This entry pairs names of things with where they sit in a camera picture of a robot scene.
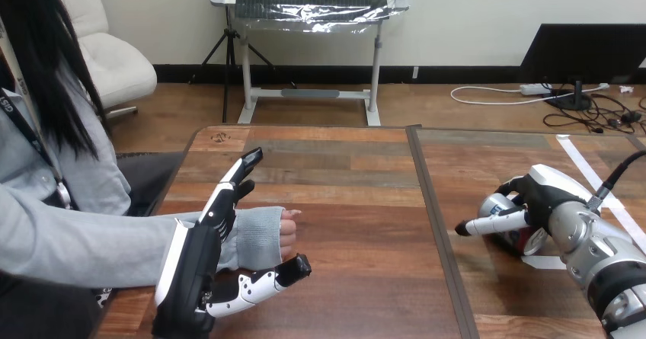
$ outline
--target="gray sweater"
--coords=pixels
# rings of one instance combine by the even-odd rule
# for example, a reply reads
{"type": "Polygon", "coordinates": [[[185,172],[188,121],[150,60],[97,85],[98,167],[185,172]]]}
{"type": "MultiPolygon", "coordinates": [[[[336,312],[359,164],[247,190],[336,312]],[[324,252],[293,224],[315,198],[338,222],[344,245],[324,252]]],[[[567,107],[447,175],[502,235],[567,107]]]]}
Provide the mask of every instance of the gray sweater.
{"type": "MultiPolygon", "coordinates": [[[[123,216],[130,206],[130,186],[78,82],[67,80],[99,160],[90,155],[76,158],[71,148],[59,148],[49,139],[54,163],[80,212],[47,206],[41,201],[55,191],[53,173],[0,112],[0,270],[86,287],[155,285],[174,233],[174,219],[195,222],[198,213],[123,216]]],[[[7,94],[33,128],[24,99],[7,94]]],[[[218,268],[260,270],[279,264],[282,210],[236,211],[234,229],[222,246],[218,268]]]]}

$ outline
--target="gray sleeve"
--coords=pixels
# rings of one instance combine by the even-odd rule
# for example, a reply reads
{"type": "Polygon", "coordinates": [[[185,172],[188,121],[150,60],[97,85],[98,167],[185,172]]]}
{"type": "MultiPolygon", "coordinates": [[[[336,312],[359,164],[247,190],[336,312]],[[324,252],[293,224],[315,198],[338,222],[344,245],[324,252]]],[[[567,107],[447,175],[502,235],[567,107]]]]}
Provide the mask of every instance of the gray sleeve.
{"type": "MultiPolygon", "coordinates": [[[[92,288],[154,286],[175,230],[174,218],[195,222],[198,217],[197,213],[142,218],[70,211],[1,184],[0,206],[0,270],[92,288]]],[[[238,211],[218,269],[256,270],[278,264],[282,210],[238,211]]]]}

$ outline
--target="white power cord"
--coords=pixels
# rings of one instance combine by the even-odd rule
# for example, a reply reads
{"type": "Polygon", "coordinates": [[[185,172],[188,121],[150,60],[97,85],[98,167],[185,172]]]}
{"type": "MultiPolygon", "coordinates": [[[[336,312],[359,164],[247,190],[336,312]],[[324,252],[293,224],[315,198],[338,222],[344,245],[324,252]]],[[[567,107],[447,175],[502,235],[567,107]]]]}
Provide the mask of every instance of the white power cord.
{"type": "MultiPolygon", "coordinates": [[[[594,89],[588,89],[584,90],[584,93],[589,93],[591,91],[598,91],[598,90],[603,90],[609,88],[610,85],[606,83],[599,84],[599,87],[594,88],[594,89]]],[[[460,103],[464,104],[476,104],[476,105],[521,105],[521,104],[530,104],[530,103],[536,103],[539,101],[548,101],[550,99],[559,99],[559,98],[564,98],[564,97],[569,97],[570,95],[574,95],[574,93],[567,93],[563,95],[557,95],[554,97],[547,97],[547,98],[540,98],[540,99],[532,99],[531,101],[512,101],[512,102],[492,102],[492,103],[487,103],[484,101],[464,101],[462,99],[458,99],[455,96],[456,91],[463,90],[463,89],[479,89],[479,90],[491,90],[491,91],[498,91],[500,93],[520,93],[520,90],[504,90],[504,89],[494,89],[494,88],[484,88],[482,86],[462,86],[460,88],[455,88],[451,90],[451,98],[455,101],[459,101],[460,103]]]]}

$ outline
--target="baseboard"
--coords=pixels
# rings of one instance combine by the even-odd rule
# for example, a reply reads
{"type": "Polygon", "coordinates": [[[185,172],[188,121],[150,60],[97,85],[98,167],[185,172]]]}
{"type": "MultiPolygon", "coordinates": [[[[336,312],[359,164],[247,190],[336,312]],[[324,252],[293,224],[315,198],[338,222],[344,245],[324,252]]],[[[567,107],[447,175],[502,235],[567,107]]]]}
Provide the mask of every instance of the baseboard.
{"type": "MultiPolygon", "coordinates": [[[[155,65],[158,82],[189,82],[197,75],[198,84],[224,84],[224,65],[155,65]]],[[[413,66],[382,66],[380,84],[502,84],[519,82],[519,66],[420,66],[413,78],[413,66]]],[[[368,84],[371,66],[277,66],[275,72],[262,65],[251,66],[254,84],[368,84]]],[[[229,73],[231,84],[242,84],[241,66],[229,73]]],[[[646,84],[646,68],[632,77],[632,84],[646,84]]]]}

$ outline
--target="black lanyard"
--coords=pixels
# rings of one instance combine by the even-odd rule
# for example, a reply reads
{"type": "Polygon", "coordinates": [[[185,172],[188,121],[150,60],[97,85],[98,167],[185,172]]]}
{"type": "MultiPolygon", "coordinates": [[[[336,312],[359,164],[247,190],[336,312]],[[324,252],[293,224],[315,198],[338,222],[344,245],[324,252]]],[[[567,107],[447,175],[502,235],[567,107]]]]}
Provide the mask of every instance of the black lanyard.
{"type": "Polygon", "coordinates": [[[52,174],[56,180],[56,192],[59,195],[62,206],[66,209],[77,209],[74,200],[72,199],[72,195],[69,193],[69,188],[66,186],[65,180],[63,180],[58,169],[56,169],[50,154],[46,150],[44,141],[38,136],[38,134],[36,134],[36,132],[34,132],[27,120],[22,117],[22,114],[4,89],[0,91],[0,108],[7,114],[9,120],[13,122],[24,138],[27,139],[32,147],[34,147],[36,152],[38,152],[38,155],[43,158],[52,170],[52,174]]]}

